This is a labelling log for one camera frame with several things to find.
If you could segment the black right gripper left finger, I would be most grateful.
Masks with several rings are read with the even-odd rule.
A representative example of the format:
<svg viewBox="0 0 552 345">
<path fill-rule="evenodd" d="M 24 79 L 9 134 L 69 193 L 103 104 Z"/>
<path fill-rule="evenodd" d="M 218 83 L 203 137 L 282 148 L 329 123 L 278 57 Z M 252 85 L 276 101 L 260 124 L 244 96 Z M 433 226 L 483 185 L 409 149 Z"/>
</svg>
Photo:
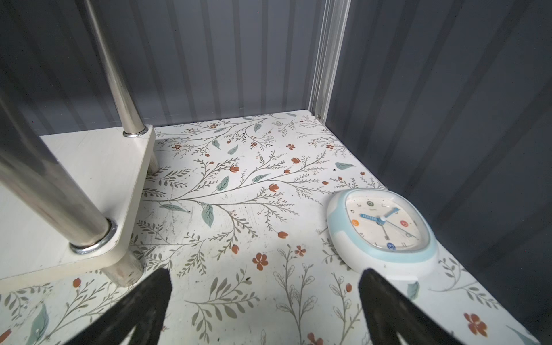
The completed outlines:
<svg viewBox="0 0 552 345">
<path fill-rule="evenodd" d="M 159 268 L 69 344 L 157 344 L 172 293 L 170 271 Z"/>
</svg>

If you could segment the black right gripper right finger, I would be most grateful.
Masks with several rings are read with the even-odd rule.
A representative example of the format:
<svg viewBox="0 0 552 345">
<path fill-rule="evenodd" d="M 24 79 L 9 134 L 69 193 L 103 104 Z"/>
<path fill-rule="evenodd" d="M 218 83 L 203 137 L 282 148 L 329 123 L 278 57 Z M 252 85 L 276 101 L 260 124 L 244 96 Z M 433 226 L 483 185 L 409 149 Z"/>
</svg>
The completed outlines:
<svg viewBox="0 0 552 345">
<path fill-rule="evenodd" d="M 359 296 L 373 344 L 459 344 L 373 269 L 362 273 Z"/>
</svg>

